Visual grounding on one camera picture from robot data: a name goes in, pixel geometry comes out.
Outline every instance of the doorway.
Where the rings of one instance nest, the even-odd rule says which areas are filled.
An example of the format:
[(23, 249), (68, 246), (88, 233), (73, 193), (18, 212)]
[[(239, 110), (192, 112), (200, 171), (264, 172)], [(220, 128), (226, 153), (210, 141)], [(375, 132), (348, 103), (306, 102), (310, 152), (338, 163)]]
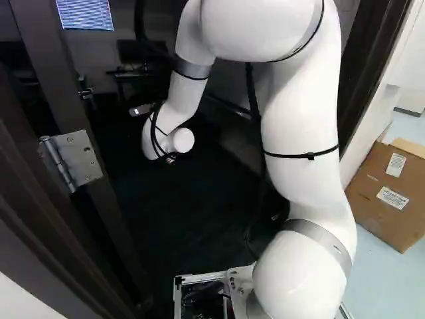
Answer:
[[(192, 152), (180, 155), (172, 164), (147, 161), (140, 149), (141, 127), (147, 116), (133, 117), (129, 111), (140, 104), (164, 99), (169, 68), (167, 63), (162, 63), (160, 56), (146, 53), (144, 60), (134, 56), (139, 48), (133, 35), (133, 1), (110, 0), (114, 31), (62, 30), (54, 1), (38, 1), (37, 8), (31, 8), (31, 16), (29, 8), (23, 8), (25, 1), (10, 2), (18, 34), (24, 38), (24, 49), (40, 83), (40, 99), (48, 106), (43, 111), (46, 115), (37, 109), (35, 113), (27, 111), (27, 118), (38, 136), (77, 128), (91, 131), (96, 152), (103, 159), (108, 176), (104, 180), (108, 182), (98, 187), (85, 187), (82, 195), (85, 197), (74, 204), (83, 216), (91, 216), (86, 218), (87, 226), (102, 243), (110, 263), (122, 261), (122, 265), (118, 263), (116, 266), (120, 269), (117, 273), (132, 291), (134, 304), (139, 303), (137, 296), (141, 280), (134, 277), (139, 272), (146, 274), (148, 290), (153, 291), (157, 307), (167, 312), (172, 309), (171, 282), (175, 275), (224, 270), (252, 262), (253, 257), (244, 247), (244, 231), (255, 213), (253, 207), (256, 206), (259, 177), (249, 164), (247, 167), (241, 163), (241, 156), (229, 152), (229, 148), (223, 145), (229, 141), (223, 140), (223, 136), (231, 125), (248, 136), (242, 149), (250, 145), (257, 150), (248, 152), (251, 154), (248, 161), (259, 156), (258, 141), (252, 137), (255, 134), (240, 109), (244, 107), (240, 103), (244, 87), (239, 88), (239, 95), (228, 89), (229, 96), (203, 99), (201, 112), (187, 123), (197, 137)], [(184, 1), (177, 2), (150, 1), (150, 14), (145, 21), (154, 29), (148, 28), (148, 36), (169, 52), (173, 52), (173, 34), (179, 10), (184, 4)], [(348, 5), (350, 3), (340, 1), (340, 14), (352, 23), (358, 3)], [(162, 21), (160, 26), (157, 26), (158, 21)], [(345, 24), (348, 34), (349, 24)], [(354, 39), (359, 40), (359, 33), (355, 35), (357, 38)], [(348, 40), (346, 52), (349, 52), (345, 54), (352, 60), (345, 60), (347, 64), (356, 58), (354, 45), (350, 45), (350, 41), (355, 40)], [(154, 72), (148, 74), (151, 76), (149, 80), (140, 76), (141, 65), (153, 67)], [(58, 77), (64, 73), (57, 67), (66, 73), (67, 82), (62, 81), (62, 76)], [(242, 70), (240, 65), (234, 67)], [(344, 76), (345, 79), (350, 77), (347, 73)], [(242, 73), (238, 82), (243, 82)], [(210, 89), (214, 91), (213, 78), (211, 83)], [(348, 81), (343, 87), (344, 92), (354, 84)], [(76, 91), (87, 89), (93, 89), (94, 96), (82, 103), (76, 101)], [(233, 105), (233, 111), (229, 112), (223, 105)], [(350, 118), (351, 123), (358, 121), (359, 116)], [(42, 124), (41, 121), (45, 120), (48, 124)], [(352, 134), (345, 126), (341, 130), (344, 136)], [(240, 139), (233, 142), (240, 146)], [(111, 210), (111, 198), (116, 198), (112, 205), (118, 208)], [(265, 202), (267, 206), (263, 211), (266, 213), (252, 234), (253, 246), (258, 252), (278, 231), (288, 214), (288, 202), (271, 187)], [(84, 213), (88, 207), (94, 208), (91, 211), (96, 213)], [(133, 258), (140, 260), (140, 264), (129, 261)]]

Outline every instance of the metal bracket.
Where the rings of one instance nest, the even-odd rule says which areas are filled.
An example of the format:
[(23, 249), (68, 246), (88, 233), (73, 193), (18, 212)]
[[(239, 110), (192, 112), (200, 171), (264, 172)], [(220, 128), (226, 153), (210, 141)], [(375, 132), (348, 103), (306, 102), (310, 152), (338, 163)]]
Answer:
[(87, 88), (82, 91), (78, 91), (78, 95), (81, 100), (89, 100), (93, 98), (93, 88)]
[(44, 163), (50, 171), (58, 172), (69, 192), (74, 193), (77, 187), (104, 175), (85, 130), (42, 136), (39, 140), (39, 153), (44, 158)]

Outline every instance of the dark door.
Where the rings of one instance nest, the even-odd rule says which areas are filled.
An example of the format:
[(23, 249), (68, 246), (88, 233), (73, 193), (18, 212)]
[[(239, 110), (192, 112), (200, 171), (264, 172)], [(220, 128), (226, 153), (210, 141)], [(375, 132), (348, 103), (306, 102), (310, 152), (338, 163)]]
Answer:
[[(79, 249), (86, 253), (92, 267), (99, 267), (97, 271), (100, 272), (99, 276), (102, 276), (99, 280), (108, 285), (114, 282), (114, 286), (109, 286), (109, 294), (110, 297), (114, 296), (118, 298), (117, 300), (121, 300), (120, 311), (126, 311), (127, 317), (140, 313), (149, 307), (151, 302), (143, 267), (122, 218), (116, 195), (86, 117), (87, 102), (80, 97), (82, 81), (74, 70), (68, 49), (62, 40), (62, 27), (55, 2), (2, 0), (1, 8), (2, 17), (7, 17), (2, 21), (7, 27), (3, 29), (6, 30), (6, 36), (0, 39), (3, 99), (1, 119), (2, 137), (5, 138), (2, 140), (2, 147), (3, 142), (5, 145), (7, 143), (14, 145), (16, 156), (20, 156), (24, 161), (22, 165), (26, 165), (22, 166), (22, 169), (27, 167), (34, 182), (39, 186), (39, 191), (45, 193), (46, 204), (54, 209), (52, 214), (55, 218), (62, 219), (60, 227), (53, 224), (50, 225), (52, 229), (49, 229), (49, 232), (63, 236), (62, 241), (56, 240), (56, 237), (49, 240), (47, 237), (44, 238), (46, 242), (43, 241), (43, 244), (54, 245), (57, 251), (60, 250), (60, 245), (66, 244), (62, 254), (66, 255), (64, 258), (71, 258), (68, 255), (77, 254), (74, 249), (78, 249), (70, 248), (68, 240), (72, 239), (75, 245), (80, 245)], [(45, 167), (42, 167), (43, 163), (37, 151), (38, 138), (79, 130), (86, 130), (100, 162), (103, 177), (79, 187), (76, 193), (70, 195), (60, 191), (54, 178)], [(9, 149), (6, 153), (11, 165), (18, 165), (18, 161), (11, 160), (12, 153)], [(22, 187), (26, 184), (23, 177), (18, 175), (11, 176), (10, 181), (21, 183)], [(5, 191), (12, 196), (13, 188), (7, 184), (5, 187)], [(33, 188), (28, 189), (27, 195), (34, 197), (34, 191)], [(16, 194), (14, 199), (16, 203), (19, 202)], [(17, 208), (14, 210), (17, 213), (21, 212)], [(23, 210), (24, 215), (20, 215), (24, 223), (31, 222), (32, 216), (25, 215), (27, 213), (28, 211)], [(64, 229), (67, 228), (73, 237), (66, 237)], [(48, 233), (37, 228), (34, 232), (37, 236)], [(94, 272), (94, 269), (87, 268), (89, 272)], [(100, 296), (91, 295), (92, 298), (101, 298)], [(99, 305), (109, 308), (115, 307), (117, 300), (112, 302), (104, 298), (98, 302)]]

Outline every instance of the white robotic arm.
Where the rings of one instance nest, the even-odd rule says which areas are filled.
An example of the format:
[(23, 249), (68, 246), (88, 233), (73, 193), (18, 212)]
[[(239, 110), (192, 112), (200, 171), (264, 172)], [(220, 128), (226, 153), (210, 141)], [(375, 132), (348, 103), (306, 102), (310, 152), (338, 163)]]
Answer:
[[(357, 233), (339, 175), (339, 18), (332, 0), (189, 0), (179, 25), (180, 63), (155, 134), (187, 152), (178, 128), (198, 107), (215, 57), (268, 63), (262, 139), (274, 187), (290, 203), (284, 229), (256, 263), (254, 291), (273, 319), (331, 319), (355, 257)], [(153, 160), (151, 120), (142, 146)]]

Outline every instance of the silver joint ring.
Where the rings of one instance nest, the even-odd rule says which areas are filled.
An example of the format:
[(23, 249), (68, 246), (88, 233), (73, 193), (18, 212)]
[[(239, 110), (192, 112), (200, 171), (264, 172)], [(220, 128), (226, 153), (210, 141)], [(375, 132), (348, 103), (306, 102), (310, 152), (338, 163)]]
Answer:
[(305, 219), (290, 219), (284, 223), (284, 231), (294, 231), (313, 239), (325, 248), (340, 264), (345, 276), (349, 278), (353, 262), (341, 241), (323, 227)]
[(211, 71), (211, 65), (193, 64), (177, 56), (175, 72), (192, 80), (206, 80)]

